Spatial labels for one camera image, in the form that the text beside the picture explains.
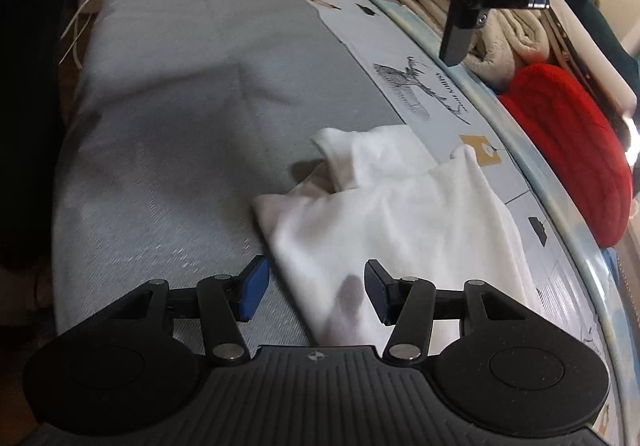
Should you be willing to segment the dark teal shark plush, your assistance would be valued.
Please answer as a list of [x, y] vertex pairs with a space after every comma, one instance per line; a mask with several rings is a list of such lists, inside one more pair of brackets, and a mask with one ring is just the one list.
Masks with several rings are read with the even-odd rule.
[[639, 66], [630, 56], [616, 35], [605, 16], [600, 11], [597, 0], [564, 0], [586, 28], [600, 51], [614, 66], [626, 83], [639, 95]]

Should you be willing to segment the white small garment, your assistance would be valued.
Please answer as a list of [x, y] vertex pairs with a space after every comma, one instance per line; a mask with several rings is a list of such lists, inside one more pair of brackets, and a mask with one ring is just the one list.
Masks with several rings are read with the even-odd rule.
[[370, 260], [444, 290], [484, 280], [541, 310], [518, 228], [471, 147], [437, 163], [405, 125], [324, 128], [314, 144], [323, 159], [306, 180], [253, 206], [318, 344], [384, 348], [390, 328], [363, 284]]

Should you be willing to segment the printed grey bed sheet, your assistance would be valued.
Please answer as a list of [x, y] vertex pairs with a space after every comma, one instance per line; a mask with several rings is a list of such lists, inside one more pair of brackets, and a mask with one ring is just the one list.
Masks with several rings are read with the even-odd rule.
[[[60, 334], [152, 279], [193, 288], [257, 255], [269, 284], [239, 325], [250, 360], [219, 366], [192, 403], [127, 435], [69, 445], [631, 445], [638, 391], [622, 303], [585, 223], [498, 98], [446, 69], [416, 18], [385, 0], [105, 0], [58, 173]], [[535, 313], [598, 354], [610, 390], [571, 433], [464, 420], [384, 348], [322, 346], [259, 228], [254, 200], [322, 162], [324, 128], [405, 125], [437, 163], [471, 147], [512, 215]]]

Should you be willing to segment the beige folded blanket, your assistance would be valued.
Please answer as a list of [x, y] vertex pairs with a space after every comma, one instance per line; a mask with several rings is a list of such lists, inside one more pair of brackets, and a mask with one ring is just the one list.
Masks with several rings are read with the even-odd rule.
[[[443, 34], [450, 0], [399, 0], [437, 34]], [[491, 10], [475, 31], [466, 68], [497, 92], [505, 90], [518, 69], [550, 56], [548, 34], [536, 10]]]

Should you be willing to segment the red folded blanket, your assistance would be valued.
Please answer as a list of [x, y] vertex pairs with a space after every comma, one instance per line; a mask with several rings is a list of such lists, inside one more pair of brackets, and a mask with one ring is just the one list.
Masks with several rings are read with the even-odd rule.
[[631, 169], [591, 96], [562, 68], [533, 64], [515, 73], [499, 99], [551, 166], [598, 246], [615, 246], [631, 212]]

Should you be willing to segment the white folded pillow stack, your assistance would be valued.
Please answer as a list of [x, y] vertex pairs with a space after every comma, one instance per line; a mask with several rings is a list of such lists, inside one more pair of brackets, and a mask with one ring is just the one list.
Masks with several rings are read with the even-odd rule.
[[634, 123], [639, 95], [626, 83], [564, 0], [550, 0], [551, 18], [559, 26], [568, 42], [572, 56], [576, 56], [596, 84], [601, 96], [620, 120]]

